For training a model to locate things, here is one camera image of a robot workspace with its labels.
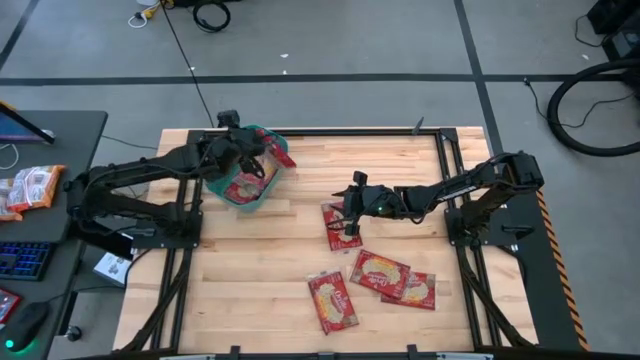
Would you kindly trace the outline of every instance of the gray floor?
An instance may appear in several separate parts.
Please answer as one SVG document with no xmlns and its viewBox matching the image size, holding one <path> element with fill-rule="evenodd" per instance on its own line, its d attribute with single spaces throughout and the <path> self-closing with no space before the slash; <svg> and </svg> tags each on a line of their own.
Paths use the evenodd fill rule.
<svg viewBox="0 0 640 360">
<path fill-rule="evenodd" d="M 0 48 L 29 0 L 0 2 Z M 601 49 L 573 39 L 575 18 L 595 0 L 464 0 L 484 74 L 569 74 L 606 61 Z M 230 27 L 195 28 L 184 9 L 169 12 L 197 75 L 350 73 L 470 74 L 453 0 L 245 0 L 230 3 Z M 133 0 L 39 0 L 0 69 L 3 78 L 188 76 L 168 23 L 158 13 L 144 29 L 126 20 Z M 588 22 L 581 36 L 597 41 Z M 542 106 L 556 83 L 535 83 Z M 213 112 L 236 108 L 243 122 L 265 126 L 482 125 L 473 82 L 296 82 L 203 84 Z M 640 155 L 596 159 L 559 145 L 521 83 L 488 83 L 506 150 L 536 155 L 585 331 L 594 350 L 639 353 L 640 310 L 634 250 Z M 591 104 L 625 95 L 618 84 L 580 85 L 563 102 L 563 121 L 578 123 Z M 162 128 L 205 127 L 192 85 L 0 86 L 0 98 L 23 109 L 109 112 L 105 134 L 154 145 Z M 575 136 L 592 144 L 635 141 L 638 103 L 598 108 Z M 95 164 L 152 151 L 109 140 Z M 51 358 L 107 352 L 119 294 L 85 294 L 73 321 L 86 337 L 58 339 Z"/>
</svg>

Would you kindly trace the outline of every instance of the wooden table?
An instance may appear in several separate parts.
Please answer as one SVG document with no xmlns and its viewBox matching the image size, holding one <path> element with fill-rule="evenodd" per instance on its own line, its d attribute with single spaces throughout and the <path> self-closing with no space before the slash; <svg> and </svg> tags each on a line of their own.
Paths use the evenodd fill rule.
<svg viewBox="0 0 640 360">
<path fill-rule="evenodd" d="M 488 159 L 481 127 L 457 131 L 465 168 Z M 164 130 L 158 155 L 184 144 L 187 134 L 186 129 Z M 472 350 L 444 206 L 421 225 L 369 217 L 360 222 L 365 249 L 437 275 L 436 311 L 383 304 L 379 294 L 348 282 L 360 324 L 325 336 L 305 280 L 329 269 L 340 269 L 348 278 L 357 254 L 329 250 L 320 202 L 352 183 L 354 170 L 366 172 L 370 184 L 389 187 L 442 180 L 433 137 L 287 141 L 298 168 L 285 171 L 255 213 L 240 213 L 204 191 L 202 240 L 191 265 L 180 353 L 228 353 L 232 345 L 240 345 L 243 353 L 403 352 L 407 344 L 417 344 L 420 351 Z M 453 162 L 451 154 L 448 159 Z M 177 181 L 156 181 L 148 200 L 173 201 L 176 189 Z M 525 338 L 536 342 L 517 261 L 491 247 L 484 257 L 497 305 Z M 154 250 L 132 269 L 114 348 L 133 338 L 156 305 L 164 260 L 165 250 Z M 488 344 L 484 310 L 476 304 Z M 168 344 L 172 316 L 165 319 L 163 345 Z"/>
</svg>

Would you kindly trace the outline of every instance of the keyboard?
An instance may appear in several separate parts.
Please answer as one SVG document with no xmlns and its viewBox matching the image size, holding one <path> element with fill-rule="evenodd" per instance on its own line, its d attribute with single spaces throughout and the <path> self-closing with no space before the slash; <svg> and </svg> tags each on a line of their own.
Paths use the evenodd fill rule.
<svg viewBox="0 0 640 360">
<path fill-rule="evenodd" d="M 0 279 L 42 280 L 53 247 L 50 243 L 0 242 Z"/>
</svg>

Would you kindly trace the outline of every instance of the desk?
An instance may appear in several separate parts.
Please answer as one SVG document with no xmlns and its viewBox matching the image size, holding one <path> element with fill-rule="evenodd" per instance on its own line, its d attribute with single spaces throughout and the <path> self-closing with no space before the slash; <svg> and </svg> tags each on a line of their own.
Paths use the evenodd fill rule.
<svg viewBox="0 0 640 360">
<path fill-rule="evenodd" d="M 66 238 L 69 227 L 62 184 L 90 167 L 107 114 L 100 111 L 21 111 L 20 114 L 36 126 L 52 130 L 56 134 L 56 142 L 51 146 L 17 145 L 20 161 L 13 169 L 0 171 L 0 176 L 13 177 L 20 169 L 36 165 L 64 164 L 67 169 L 58 182 L 52 207 L 27 211 L 22 222 L 0 223 L 0 240 L 59 242 Z M 84 244 L 77 239 L 60 242 L 42 281 L 0 280 L 0 287 L 22 296 L 18 310 L 28 303 L 47 300 L 69 291 L 83 250 Z M 28 352 L 14 354 L 0 346 L 0 358 L 46 358 L 53 337 L 58 333 L 66 304 L 65 297 L 51 302 L 51 312 Z"/>
<path fill-rule="evenodd" d="M 465 168 L 489 157 L 482 128 L 456 130 Z M 158 155 L 186 143 L 187 136 L 188 130 L 165 130 Z M 472 350 L 443 206 L 419 226 L 378 218 L 361 221 L 365 249 L 437 275 L 435 312 L 381 304 L 374 292 L 347 283 L 360 325 L 325 336 L 305 281 L 308 274 L 334 268 L 348 278 L 356 255 L 329 251 L 320 202 L 350 184 L 356 169 L 369 174 L 370 184 L 440 181 L 433 137 L 293 136 L 287 140 L 298 168 L 285 172 L 255 213 L 239 213 L 204 192 L 202 241 L 193 253 L 179 352 L 228 353 L 232 345 L 240 345 L 243 353 L 403 352 L 407 344 L 416 344 L 420 351 Z M 450 148 L 447 153 L 452 162 Z M 148 200 L 172 201 L 176 189 L 174 180 L 154 182 Z M 546 236 L 544 229 L 537 233 Z M 490 247 L 485 248 L 484 258 L 497 305 L 525 338 L 538 342 L 517 261 Z M 114 348 L 131 340 L 156 305 L 164 259 L 164 250 L 154 250 L 131 271 Z M 554 287 L 548 291 L 553 292 L 549 298 L 562 295 Z M 488 344 L 484 311 L 479 302 L 476 307 Z M 561 320 L 570 317 L 568 310 L 562 311 Z M 168 345 L 172 319 L 169 311 L 163 346 Z M 575 330 L 569 330 L 575 338 Z M 565 344 L 565 348 L 574 346 Z"/>
</svg>

